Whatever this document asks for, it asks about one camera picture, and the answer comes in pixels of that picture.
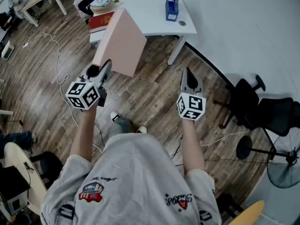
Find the light blue cloth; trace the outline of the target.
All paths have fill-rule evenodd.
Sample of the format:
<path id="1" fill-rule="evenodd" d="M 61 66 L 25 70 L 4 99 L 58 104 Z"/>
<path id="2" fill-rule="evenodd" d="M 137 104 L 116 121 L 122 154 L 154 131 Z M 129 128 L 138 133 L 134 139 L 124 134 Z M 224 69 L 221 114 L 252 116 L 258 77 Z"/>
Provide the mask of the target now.
<path id="1" fill-rule="evenodd" d="M 94 0 L 91 2 L 91 6 L 94 7 L 107 7 L 112 3 L 112 0 Z"/>

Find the black stool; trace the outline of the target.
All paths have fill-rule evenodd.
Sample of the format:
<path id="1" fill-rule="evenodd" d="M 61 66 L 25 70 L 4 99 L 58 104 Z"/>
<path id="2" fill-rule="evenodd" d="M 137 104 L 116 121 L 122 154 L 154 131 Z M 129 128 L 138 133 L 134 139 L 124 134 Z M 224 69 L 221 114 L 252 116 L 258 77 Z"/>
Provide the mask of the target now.
<path id="1" fill-rule="evenodd" d="M 41 168 L 41 179 L 48 179 L 45 183 L 46 189 L 48 189 L 55 180 L 58 179 L 60 172 L 63 168 L 63 164 L 60 159 L 52 152 L 45 151 L 40 155 L 30 157 L 32 163 L 39 162 Z"/>

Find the round beige table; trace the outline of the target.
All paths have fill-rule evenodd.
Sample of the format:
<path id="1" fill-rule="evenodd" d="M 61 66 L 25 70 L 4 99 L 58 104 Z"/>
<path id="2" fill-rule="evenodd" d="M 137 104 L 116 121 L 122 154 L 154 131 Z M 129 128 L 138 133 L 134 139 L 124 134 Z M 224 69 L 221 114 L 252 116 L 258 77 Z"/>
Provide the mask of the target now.
<path id="1" fill-rule="evenodd" d="M 17 144 L 9 142 L 4 148 L 4 165 L 15 166 L 30 186 L 27 201 L 28 208 L 40 215 L 41 203 L 44 201 L 47 189 L 36 166 L 31 162 L 29 153 Z"/>

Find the person's grey printed shirt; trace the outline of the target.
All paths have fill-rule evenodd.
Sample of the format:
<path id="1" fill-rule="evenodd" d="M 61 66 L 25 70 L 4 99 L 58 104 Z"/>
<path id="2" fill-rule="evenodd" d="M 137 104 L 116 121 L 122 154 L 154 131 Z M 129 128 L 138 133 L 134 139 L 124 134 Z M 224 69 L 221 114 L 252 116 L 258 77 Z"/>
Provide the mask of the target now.
<path id="1" fill-rule="evenodd" d="M 221 225 L 214 180 L 182 175 L 148 134 L 111 137 L 94 164 L 67 159 L 41 206 L 43 225 Z"/>

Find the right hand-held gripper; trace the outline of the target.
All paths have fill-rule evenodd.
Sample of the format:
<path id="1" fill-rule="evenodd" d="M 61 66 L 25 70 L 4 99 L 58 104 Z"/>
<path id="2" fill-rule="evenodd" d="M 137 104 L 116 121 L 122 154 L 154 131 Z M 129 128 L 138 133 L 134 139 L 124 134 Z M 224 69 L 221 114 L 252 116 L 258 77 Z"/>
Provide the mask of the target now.
<path id="1" fill-rule="evenodd" d="M 180 89 L 176 101 L 180 118 L 198 121 L 204 115 L 206 109 L 202 80 L 193 70 L 186 67 L 183 69 Z"/>

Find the white microwave oven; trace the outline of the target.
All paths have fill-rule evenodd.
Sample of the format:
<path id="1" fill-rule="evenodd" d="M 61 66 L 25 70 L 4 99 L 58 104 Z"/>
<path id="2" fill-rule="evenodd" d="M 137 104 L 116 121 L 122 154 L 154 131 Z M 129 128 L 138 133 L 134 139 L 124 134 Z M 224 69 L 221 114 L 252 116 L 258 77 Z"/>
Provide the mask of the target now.
<path id="1" fill-rule="evenodd" d="M 11 43 L 9 40 L 1 52 L 1 57 L 4 60 L 8 60 L 10 58 L 12 52 L 14 51 L 14 49 L 15 49 L 15 45 L 13 43 Z"/>

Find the black electronic box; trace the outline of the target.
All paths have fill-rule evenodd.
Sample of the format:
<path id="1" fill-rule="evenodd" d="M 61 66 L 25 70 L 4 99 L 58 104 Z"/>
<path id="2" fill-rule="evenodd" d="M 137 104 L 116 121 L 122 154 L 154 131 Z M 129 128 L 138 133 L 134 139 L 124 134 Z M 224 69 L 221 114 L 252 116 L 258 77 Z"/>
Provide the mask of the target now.
<path id="1" fill-rule="evenodd" d="M 30 186 L 15 166 L 0 169 L 0 198 L 9 214 L 28 206 Z"/>

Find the blue file rack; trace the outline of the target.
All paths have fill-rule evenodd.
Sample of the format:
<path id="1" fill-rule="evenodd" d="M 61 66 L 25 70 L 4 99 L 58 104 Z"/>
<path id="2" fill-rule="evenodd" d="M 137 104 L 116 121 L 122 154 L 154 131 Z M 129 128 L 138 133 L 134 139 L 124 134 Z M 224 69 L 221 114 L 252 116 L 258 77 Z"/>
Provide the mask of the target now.
<path id="1" fill-rule="evenodd" d="M 166 0 L 165 17 L 167 21 L 175 22 L 179 14 L 179 0 Z"/>

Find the person's grey trouser legs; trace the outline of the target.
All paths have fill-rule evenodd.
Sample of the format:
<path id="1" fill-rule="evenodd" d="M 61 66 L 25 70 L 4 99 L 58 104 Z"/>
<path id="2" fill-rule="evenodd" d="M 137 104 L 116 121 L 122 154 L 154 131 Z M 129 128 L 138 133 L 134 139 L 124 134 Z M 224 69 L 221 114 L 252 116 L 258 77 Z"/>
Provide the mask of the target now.
<path id="1" fill-rule="evenodd" d="M 109 130 L 108 139 L 115 135 L 129 133 L 130 131 L 131 121 L 123 117 L 117 117 L 113 122 L 113 126 Z"/>

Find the pink folder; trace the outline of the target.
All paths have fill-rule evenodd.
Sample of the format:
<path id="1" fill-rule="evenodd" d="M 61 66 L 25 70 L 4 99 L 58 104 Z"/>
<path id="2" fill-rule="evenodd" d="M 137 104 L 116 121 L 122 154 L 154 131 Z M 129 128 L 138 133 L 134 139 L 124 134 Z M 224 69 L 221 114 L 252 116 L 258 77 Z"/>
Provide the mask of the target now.
<path id="1" fill-rule="evenodd" d="M 118 8 L 108 23 L 92 64 L 103 67 L 110 60 L 113 72 L 132 77 L 146 41 L 128 11 Z"/>

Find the red hardcover book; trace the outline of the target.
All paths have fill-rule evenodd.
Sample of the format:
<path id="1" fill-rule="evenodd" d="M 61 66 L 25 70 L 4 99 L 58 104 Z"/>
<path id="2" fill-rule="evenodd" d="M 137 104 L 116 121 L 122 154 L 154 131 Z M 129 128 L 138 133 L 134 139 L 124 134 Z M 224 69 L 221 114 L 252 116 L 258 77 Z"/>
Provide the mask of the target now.
<path id="1" fill-rule="evenodd" d="M 88 23 L 90 34 L 105 30 L 113 14 L 114 11 L 91 17 Z"/>

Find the round woven basket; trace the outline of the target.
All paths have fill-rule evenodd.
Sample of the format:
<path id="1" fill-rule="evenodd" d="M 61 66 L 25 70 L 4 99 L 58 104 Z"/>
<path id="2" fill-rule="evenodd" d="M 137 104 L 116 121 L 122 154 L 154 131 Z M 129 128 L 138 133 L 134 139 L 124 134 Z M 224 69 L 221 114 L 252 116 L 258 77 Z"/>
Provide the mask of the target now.
<path id="1" fill-rule="evenodd" d="M 115 3 L 111 1 L 107 6 L 98 7 L 90 5 L 90 9 L 94 14 L 103 14 L 112 11 L 115 8 Z"/>

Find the white desk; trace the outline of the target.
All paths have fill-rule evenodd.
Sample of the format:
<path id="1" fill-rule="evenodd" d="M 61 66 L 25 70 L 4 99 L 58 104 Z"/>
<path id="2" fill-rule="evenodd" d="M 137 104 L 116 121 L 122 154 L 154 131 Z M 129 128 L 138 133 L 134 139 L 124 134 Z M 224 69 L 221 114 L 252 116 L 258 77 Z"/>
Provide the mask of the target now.
<path id="1" fill-rule="evenodd" d="M 172 65 L 187 38 L 196 35 L 197 31 L 183 0 L 179 0 L 179 14 L 175 22 L 165 19 L 165 2 L 166 0 L 120 0 L 113 11 L 125 8 L 145 36 L 179 36 L 167 62 Z M 186 26 L 180 26 L 179 21 L 184 21 Z"/>

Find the yellow wooden board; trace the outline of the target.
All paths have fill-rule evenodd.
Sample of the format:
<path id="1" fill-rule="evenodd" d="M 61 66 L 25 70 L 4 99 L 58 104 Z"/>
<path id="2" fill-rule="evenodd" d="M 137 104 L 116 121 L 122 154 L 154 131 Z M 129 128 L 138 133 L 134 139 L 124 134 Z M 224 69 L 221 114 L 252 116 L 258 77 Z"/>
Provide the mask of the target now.
<path id="1" fill-rule="evenodd" d="M 229 225 L 253 225 L 262 213 L 264 204 L 263 200 L 253 203 L 234 218 Z"/>

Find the person's left shoe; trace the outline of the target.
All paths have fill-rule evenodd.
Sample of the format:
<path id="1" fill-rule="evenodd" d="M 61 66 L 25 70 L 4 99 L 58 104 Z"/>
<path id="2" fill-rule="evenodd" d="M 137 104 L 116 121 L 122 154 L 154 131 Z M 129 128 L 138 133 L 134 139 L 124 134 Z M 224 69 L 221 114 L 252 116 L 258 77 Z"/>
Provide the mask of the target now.
<path id="1" fill-rule="evenodd" d="M 122 116 L 119 113 L 113 111 L 110 113 L 110 118 L 111 118 L 112 122 L 115 123 L 116 120 L 119 118 L 122 118 Z"/>

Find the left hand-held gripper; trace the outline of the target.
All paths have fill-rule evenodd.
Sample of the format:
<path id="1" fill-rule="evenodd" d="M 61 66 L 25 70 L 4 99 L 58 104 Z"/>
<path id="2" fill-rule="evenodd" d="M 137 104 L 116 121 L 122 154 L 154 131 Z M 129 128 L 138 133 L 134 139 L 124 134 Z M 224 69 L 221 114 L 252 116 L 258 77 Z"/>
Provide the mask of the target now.
<path id="1" fill-rule="evenodd" d="M 87 65 L 81 77 L 70 84 L 66 97 L 74 108 L 89 110 L 94 104 L 104 106 L 107 92 L 102 86 L 110 75 L 112 64 L 111 60 L 107 60 L 102 67 Z M 89 81 L 97 76 L 98 82 Z"/>

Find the person's left forearm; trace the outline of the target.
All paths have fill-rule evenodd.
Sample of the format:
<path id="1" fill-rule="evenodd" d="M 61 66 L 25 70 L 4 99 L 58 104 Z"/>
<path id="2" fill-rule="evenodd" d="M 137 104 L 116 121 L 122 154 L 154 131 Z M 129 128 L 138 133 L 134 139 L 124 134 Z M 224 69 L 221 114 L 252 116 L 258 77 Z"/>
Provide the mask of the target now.
<path id="1" fill-rule="evenodd" d="M 89 110 L 82 112 L 77 132 L 70 149 L 70 155 L 79 155 L 89 162 L 92 160 L 94 121 L 97 106 L 97 104 L 94 104 Z"/>

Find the black mesh office chair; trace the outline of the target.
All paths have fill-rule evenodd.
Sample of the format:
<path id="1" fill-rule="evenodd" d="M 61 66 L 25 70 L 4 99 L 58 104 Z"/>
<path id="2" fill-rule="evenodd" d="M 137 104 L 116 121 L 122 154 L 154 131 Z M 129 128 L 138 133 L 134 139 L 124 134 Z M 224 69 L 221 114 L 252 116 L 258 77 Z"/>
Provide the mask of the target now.
<path id="1" fill-rule="evenodd" d="M 278 136 L 286 136 L 291 128 L 300 128 L 300 103 L 290 97 L 282 99 L 263 98 L 257 107 L 245 112 L 243 125 L 250 130 L 263 128 Z M 254 149 L 249 138 L 238 143 L 236 156 L 241 160 L 246 159 L 252 151 L 284 157 L 289 163 L 297 158 L 296 150 L 280 153 Z"/>

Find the person's right forearm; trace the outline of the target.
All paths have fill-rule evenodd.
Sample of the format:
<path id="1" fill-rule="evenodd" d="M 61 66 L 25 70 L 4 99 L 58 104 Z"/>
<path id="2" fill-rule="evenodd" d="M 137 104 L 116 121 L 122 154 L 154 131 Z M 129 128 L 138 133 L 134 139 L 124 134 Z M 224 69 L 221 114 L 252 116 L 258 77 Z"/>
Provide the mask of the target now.
<path id="1" fill-rule="evenodd" d="M 181 119 L 183 128 L 182 160 L 184 174 L 193 169 L 205 169 L 203 152 L 197 138 L 197 132 L 192 120 Z"/>

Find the black standing fan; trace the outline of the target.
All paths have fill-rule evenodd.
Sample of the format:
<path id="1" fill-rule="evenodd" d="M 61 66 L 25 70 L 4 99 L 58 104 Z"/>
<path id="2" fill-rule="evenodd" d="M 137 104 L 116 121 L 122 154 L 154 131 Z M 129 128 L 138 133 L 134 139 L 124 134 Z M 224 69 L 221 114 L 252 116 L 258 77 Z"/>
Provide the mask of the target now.
<path id="1" fill-rule="evenodd" d="M 278 188 L 291 188 L 300 183 L 300 128 L 293 127 L 286 136 L 276 139 L 270 150 L 255 149 L 252 140 L 244 136 L 238 142 L 236 156 L 246 160 L 250 153 L 266 154 L 267 175 Z"/>

